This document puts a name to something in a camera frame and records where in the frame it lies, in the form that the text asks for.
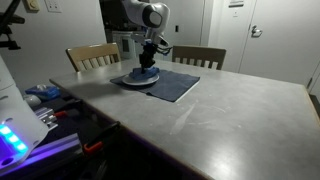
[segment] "gray table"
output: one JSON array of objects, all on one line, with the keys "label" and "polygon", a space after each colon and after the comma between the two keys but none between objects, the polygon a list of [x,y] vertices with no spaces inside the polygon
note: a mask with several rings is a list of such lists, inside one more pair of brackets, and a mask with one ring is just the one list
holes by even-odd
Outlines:
[{"label": "gray table", "polygon": [[304,86],[157,61],[200,76],[178,102],[109,82],[138,61],[52,78],[169,157],[214,179],[320,179],[319,119]]}]

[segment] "white wall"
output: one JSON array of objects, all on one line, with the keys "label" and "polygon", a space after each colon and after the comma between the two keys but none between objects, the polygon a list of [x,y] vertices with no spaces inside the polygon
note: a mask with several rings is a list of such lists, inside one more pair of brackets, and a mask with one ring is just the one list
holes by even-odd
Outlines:
[{"label": "white wall", "polygon": [[[230,1],[214,0],[209,47],[227,50],[222,69],[238,72],[247,38],[255,0],[246,0],[243,7],[229,8]],[[238,17],[233,17],[237,9]]]},{"label": "white wall", "polygon": [[[1,0],[0,12],[11,0]],[[60,0],[62,13],[49,13],[44,0],[40,11],[28,13],[21,2],[16,14],[25,24],[13,24],[12,31],[21,50],[0,53],[20,91],[34,85],[49,84],[49,78],[74,72],[65,49],[105,43],[99,0]]]}]

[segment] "floor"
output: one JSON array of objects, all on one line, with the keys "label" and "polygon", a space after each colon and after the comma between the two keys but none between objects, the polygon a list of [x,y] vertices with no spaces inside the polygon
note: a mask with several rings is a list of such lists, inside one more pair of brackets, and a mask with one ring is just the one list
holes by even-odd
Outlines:
[{"label": "floor", "polygon": [[317,97],[315,95],[310,95],[310,99],[311,99],[314,107],[316,108],[318,116],[320,117],[320,104],[319,104]]}]

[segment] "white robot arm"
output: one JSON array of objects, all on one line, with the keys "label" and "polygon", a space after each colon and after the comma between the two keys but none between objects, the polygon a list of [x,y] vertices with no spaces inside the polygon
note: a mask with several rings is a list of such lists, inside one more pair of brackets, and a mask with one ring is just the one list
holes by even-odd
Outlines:
[{"label": "white robot arm", "polygon": [[135,24],[147,27],[146,36],[132,35],[131,38],[143,45],[143,53],[139,55],[141,73],[145,68],[154,65],[153,60],[156,52],[168,54],[171,48],[159,48],[159,45],[168,46],[163,38],[170,9],[163,3],[145,3],[138,0],[121,0],[130,21]]}]

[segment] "blue object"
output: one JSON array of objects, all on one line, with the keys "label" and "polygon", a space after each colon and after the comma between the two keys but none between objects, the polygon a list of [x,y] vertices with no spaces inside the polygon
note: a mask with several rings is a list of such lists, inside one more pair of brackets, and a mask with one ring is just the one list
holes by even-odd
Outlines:
[{"label": "blue object", "polygon": [[160,70],[157,67],[145,68],[144,74],[141,73],[141,68],[133,68],[129,76],[134,80],[141,81],[148,78],[152,78],[153,76],[157,75],[159,72]]},{"label": "blue object", "polygon": [[18,152],[25,152],[28,147],[6,125],[0,125],[0,138]]},{"label": "blue object", "polygon": [[25,92],[26,92],[26,94],[36,95],[41,100],[51,100],[51,99],[54,99],[54,98],[60,96],[60,91],[55,86],[41,85],[41,88],[34,86],[30,89],[27,89]]}]

